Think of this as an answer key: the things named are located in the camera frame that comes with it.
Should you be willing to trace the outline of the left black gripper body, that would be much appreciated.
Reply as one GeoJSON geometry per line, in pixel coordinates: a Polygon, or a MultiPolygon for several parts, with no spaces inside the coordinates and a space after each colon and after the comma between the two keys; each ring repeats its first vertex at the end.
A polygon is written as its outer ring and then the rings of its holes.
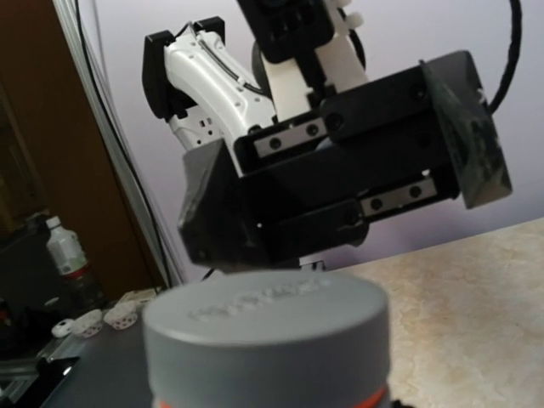
{"type": "Polygon", "coordinates": [[[268,266],[359,245],[371,223],[460,193],[421,66],[244,136],[234,151],[268,266]]]}

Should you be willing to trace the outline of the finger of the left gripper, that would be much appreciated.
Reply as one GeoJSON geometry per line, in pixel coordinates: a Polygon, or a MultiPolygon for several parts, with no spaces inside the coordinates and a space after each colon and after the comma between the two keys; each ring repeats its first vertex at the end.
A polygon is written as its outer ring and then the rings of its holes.
{"type": "Polygon", "coordinates": [[[419,67],[465,207],[510,196],[505,156],[472,55],[456,51],[422,60],[419,67]]]}
{"type": "Polygon", "coordinates": [[[184,155],[186,191],[178,231],[193,262],[223,272],[266,267],[266,253],[226,143],[184,155]]]}

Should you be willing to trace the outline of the orange pill bottle grey cap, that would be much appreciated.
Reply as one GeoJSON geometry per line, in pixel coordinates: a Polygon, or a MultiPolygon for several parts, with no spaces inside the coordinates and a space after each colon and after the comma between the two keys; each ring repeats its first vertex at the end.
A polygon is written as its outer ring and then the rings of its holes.
{"type": "Polygon", "coordinates": [[[143,313],[155,407],[390,407],[389,301],[337,273],[172,289],[143,313]]]}

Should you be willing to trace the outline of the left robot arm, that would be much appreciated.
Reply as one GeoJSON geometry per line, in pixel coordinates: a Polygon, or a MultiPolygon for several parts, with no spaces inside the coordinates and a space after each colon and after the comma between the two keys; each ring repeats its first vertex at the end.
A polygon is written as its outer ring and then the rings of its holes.
{"type": "Polygon", "coordinates": [[[143,86],[184,145],[178,231],[195,264],[281,269],[361,244],[371,223],[462,198],[475,208],[513,187],[466,51],[367,82],[336,47],[318,88],[263,62],[263,91],[225,51],[223,21],[144,41],[143,86]]]}

